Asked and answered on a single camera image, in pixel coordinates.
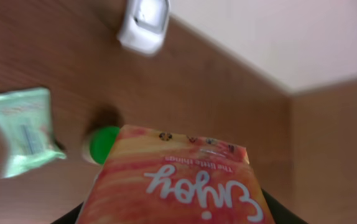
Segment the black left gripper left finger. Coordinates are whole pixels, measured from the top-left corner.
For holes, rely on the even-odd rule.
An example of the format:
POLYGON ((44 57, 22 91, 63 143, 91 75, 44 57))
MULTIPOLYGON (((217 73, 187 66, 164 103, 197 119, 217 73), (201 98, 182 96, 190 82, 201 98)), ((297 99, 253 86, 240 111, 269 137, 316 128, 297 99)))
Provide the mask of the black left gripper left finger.
POLYGON ((79 204, 73 210, 71 210, 67 214, 63 215, 62 217, 58 218, 51 224, 75 224, 77 221, 77 218, 80 214, 82 206, 83 206, 83 203, 79 204))

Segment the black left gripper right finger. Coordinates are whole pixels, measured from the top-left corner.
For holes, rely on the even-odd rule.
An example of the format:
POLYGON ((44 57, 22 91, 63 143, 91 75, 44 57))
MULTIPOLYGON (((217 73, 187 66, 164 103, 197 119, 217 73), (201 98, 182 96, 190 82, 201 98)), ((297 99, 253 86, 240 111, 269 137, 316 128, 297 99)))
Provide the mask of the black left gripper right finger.
POLYGON ((284 207, 264 189, 262 189, 262 194, 276 224, 308 224, 288 208, 284 207))

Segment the green lid jar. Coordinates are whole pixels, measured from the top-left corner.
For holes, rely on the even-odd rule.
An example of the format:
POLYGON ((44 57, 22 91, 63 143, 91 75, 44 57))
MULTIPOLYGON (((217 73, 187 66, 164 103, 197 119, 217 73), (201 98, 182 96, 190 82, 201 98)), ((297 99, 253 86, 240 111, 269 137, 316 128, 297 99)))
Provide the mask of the green lid jar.
POLYGON ((97 165, 103 165, 116 142, 120 128, 107 126, 91 131, 86 135, 82 144, 84 160, 97 165))

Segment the orange snack box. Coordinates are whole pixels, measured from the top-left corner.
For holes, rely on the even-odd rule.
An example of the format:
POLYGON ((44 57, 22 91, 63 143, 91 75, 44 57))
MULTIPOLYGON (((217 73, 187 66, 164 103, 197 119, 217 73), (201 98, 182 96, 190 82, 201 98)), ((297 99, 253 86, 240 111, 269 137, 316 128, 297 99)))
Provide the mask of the orange snack box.
POLYGON ((244 147, 126 125, 78 223, 272 223, 244 147))

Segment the green toilet tissue pack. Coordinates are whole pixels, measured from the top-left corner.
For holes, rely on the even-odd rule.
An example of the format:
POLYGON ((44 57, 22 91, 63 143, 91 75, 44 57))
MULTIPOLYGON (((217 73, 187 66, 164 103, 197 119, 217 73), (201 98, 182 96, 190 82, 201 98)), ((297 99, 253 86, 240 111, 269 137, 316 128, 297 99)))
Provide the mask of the green toilet tissue pack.
POLYGON ((67 158, 53 134, 51 96, 47 88, 0 93, 0 135, 7 146, 2 179, 67 158))

